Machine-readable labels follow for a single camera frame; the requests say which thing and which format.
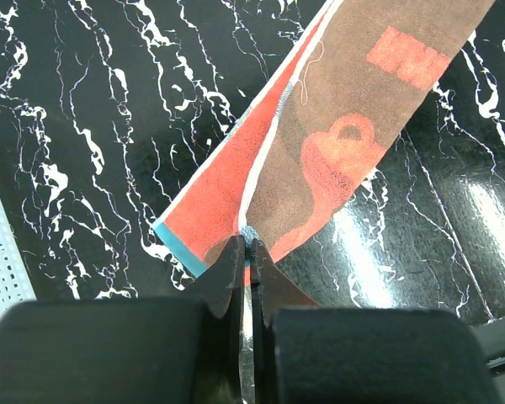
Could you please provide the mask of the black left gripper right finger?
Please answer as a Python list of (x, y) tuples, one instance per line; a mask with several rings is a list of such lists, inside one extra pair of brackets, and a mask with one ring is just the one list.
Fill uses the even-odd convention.
[(441, 310), (321, 308), (250, 247), (259, 403), (498, 403), (476, 337)]

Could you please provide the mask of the brown towel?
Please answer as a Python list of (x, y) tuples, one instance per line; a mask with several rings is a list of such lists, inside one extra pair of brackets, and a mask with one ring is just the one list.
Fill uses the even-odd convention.
[(491, 7), (326, 2), (154, 222), (159, 239), (194, 276), (235, 235), (284, 258), (352, 197)]

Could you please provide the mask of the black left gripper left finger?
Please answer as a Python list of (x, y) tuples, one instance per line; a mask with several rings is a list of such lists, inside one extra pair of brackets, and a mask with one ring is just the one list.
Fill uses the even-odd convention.
[(174, 296), (29, 301), (0, 320), (0, 403), (238, 403), (245, 242)]

